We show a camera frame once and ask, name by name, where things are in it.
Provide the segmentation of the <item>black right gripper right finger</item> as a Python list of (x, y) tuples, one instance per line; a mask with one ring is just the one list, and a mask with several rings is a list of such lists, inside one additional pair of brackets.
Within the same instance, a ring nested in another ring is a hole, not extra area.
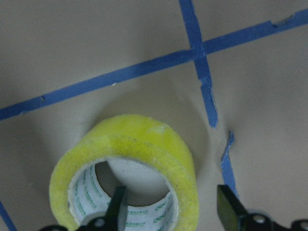
[(306, 231), (307, 219), (298, 219), (286, 228), (258, 212), (249, 212), (228, 185), (217, 186), (217, 214), (226, 231)]

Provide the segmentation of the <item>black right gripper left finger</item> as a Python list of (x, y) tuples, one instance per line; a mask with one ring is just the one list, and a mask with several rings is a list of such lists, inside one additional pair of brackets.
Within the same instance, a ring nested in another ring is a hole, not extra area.
[(127, 221), (127, 190), (115, 188), (109, 197), (99, 187), (76, 185), (68, 192), (69, 214), (73, 224), (63, 222), (42, 231), (123, 231)]

